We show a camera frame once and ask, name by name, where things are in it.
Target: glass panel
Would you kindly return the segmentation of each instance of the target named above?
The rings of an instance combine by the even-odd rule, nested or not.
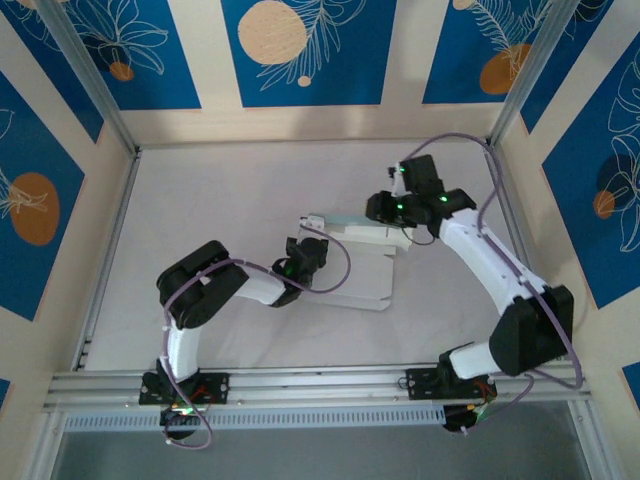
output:
[[[519,404],[468,437],[440,427],[228,430],[192,453],[159,433],[65,434],[54,479],[590,478],[565,403]]]

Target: blue panel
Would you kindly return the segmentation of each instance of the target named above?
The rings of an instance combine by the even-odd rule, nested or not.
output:
[[[167,0],[69,0],[61,5],[120,109],[200,108]],[[37,13],[17,0],[0,0],[0,8],[95,140],[102,119]]]
[[[640,362],[627,365],[622,369],[622,371],[627,379],[629,389],[636,401],[636,405],[638,406],[638,409],[640,409]]]
[[[0,378],[0,412],[2,412],[2,405],[4,404],[4,399],[7,398],[10,386],[11,382],[9,380]]]
[[[540,120],[611,3],[613,0],[583,0],[578,6],[520,111],[529,132]]]
[[[87,134],[96,142],[104,123],[80,81],[35,10],[17,0],[0,0],[0,10],[35,57]]]
[[[0,74],[0,306],[33,320],[84,174]]]
[[[245,107],[377,105],[395,0],[222,0]]]
[[[557,71],[547,69],[540,86],[553,88],[551,96],[595,29],[593,24],[580,27],[586,22],[578,20],[587,16],[599,20],[598,6],[609,1],[583,0],[576,10],[559,47],[568,51],[554,60]],[[423,103],[503,101],[551,4],[551,0],[450,0]],[[570,37],[576,39],[575,45]],[[546,107],[549,100],[540,99],[544,101]]]
[[[167,0],[63,5],[122,110],[200,108]]]
[[[640,286],[640,35],[544,162],[598,307]]]

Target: enclosure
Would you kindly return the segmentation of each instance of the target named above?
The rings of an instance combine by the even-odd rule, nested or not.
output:
[[[634,0],[0,10],[3,478],[601,479],[640,468]],[[415,400],[399,380],[486,341],[496,305],[426,229],[405,238],[363,220],[367,199],[390,188],[388,167],[450,132],[480,143],[447,136],[420,154],[478,207],[495,190],[484,218],[497,239],[569,288],[585,376],[567,389],[545,373],[571,383],[575,365],[553,360],[515,405],[528,378],[496,376],[491,407],[509,410],[468,435],[441,427],[444,406],[463,400]],[[160,408],[138,405],[162,352],[158,276],[211,240],[271,266],[308,215],[347,246],[347,283],[283,308],[229,301],[197,356],[203,372],[229,375],[226,404],[206,413],[213,445],[165,445]],[[346,268],[333,244],[327,259],[318,288]]]

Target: white robotic arm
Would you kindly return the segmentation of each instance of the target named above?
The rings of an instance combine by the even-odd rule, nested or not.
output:
[[[285,293],[282,280],[258,270],[247,270],[249,279],[233,294],[234,297],[256,300],[263,305],[273,305]],[[182,382],[198,371],[198,345],[204,325],[197,328],[179,329],[172,319],[169,332],[168,364],[178,382]]]
[[[534,298],[541,296],[570,338],[573,297],[563,286],[550,288],[529,271],[488,227],[478,229],[475,203],[462,190],[445,191],[431,156],[412,158],[389,169],[391,192],[373,195],[366,215],[371,220],[399,228],[426,225],[467,264],[489,292],[499,321],[489,341],[454,348],[440,355],[435,382],[444,395],[469,379],[505,372],[518,375],[566,352],[544,309]],[[287,239],[288,258],[276,261],[272,270],[305,287],[326,263],[327,241]],[[210,242],[167,269],[158,279],[162,305],[190,279],[207,267],[224,262],[228,252]],[[298,298],[301,290],[263,272],[245,271],[229,263],[203,277],[169,306],[173,318],[167,357],[158,362],[158,379],[151,379],[159,398],[175,398],[167,371],[177,383],[192,390],[200,376],[197,351],[203,325],[232,297],[243,297],[280,307]]]
[[[462,190],[445,191],[430,155],[397,163],[389,169],[389,176],[391,191],[369,199],[367,217],[400,228],[426,225],[464,260],[498,310],[500,320],[489,341],[440,356],[445,376],[468,380],[501,371],[515,376],[566,353],[533,292],[549,305],[569,338],[571,293],[563,286],[550,288],[488,227],[479,229],[475,203]]]

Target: cream wall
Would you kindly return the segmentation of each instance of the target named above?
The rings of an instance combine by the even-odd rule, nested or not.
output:
[[[11,479],[52,373],[71,364],[129,159],[106,127],[91,141],[2,14],[0,45],[0,71],[85,174],[35,320],[0,307],[0,377],[11,381],[0,413],[0,478]]]
[[[501,104],[422,105],[450,0],[398,0],[380,106],[243,109],[220,0],[170,0],[201,111],[123,112],[143,145],[489,133]]]
[[[623,366],[640,360],[640,290],[596,309],[541,165],[638,34],[639,26],[637,0],[616,0],[531,136],[518,119],[503,145],[542,273],[574,294],[574,344],[607,433],[629,474],[640,471],[640,412],[620,373]]]

